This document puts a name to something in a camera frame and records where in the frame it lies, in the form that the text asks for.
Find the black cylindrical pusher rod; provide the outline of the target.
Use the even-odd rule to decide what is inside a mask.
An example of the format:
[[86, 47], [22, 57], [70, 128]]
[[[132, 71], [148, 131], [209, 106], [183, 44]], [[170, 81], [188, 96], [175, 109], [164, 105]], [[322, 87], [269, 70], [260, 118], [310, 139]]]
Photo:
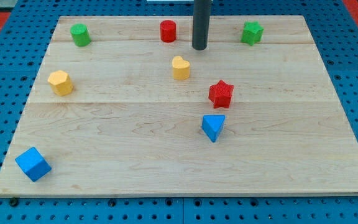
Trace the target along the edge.
[[211, 0], [194, 0], [192, 47], [204, 50], [208, 44]]

